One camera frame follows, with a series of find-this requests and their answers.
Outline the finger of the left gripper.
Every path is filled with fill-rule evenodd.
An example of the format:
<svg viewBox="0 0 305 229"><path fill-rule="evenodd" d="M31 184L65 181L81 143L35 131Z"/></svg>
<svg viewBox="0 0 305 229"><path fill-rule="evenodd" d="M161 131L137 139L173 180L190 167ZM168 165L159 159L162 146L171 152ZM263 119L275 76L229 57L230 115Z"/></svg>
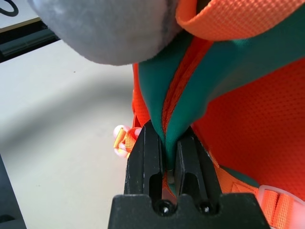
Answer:
<svg viewBox="0 0 305 229"><path fill-rule="evenodd" d="M0 158L0 228L27 228L2 157Z"/></svg>

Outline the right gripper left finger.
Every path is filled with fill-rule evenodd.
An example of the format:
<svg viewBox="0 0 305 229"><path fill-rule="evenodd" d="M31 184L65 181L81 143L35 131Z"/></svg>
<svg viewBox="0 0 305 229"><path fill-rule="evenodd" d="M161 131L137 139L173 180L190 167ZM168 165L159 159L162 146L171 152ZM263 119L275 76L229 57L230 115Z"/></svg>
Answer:
<svg viewBox="0 0 305 229"><path fill-rule="evenodd" d="M127 160L124 194L145 194L156 202L162 198L163 175L161 139L148 121Z"/></svg>

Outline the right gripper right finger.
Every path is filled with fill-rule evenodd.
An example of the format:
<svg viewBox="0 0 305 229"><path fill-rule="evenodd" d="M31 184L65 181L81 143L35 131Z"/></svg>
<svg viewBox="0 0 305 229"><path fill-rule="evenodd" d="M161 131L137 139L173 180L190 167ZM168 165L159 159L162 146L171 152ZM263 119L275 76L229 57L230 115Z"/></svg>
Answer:
<svg viewBox="0 0 305 229"><path fill-rule="evenodd" d="M195 203L217 203L222 194L213 162L191 127L177 142L175 188Z"/></svg>

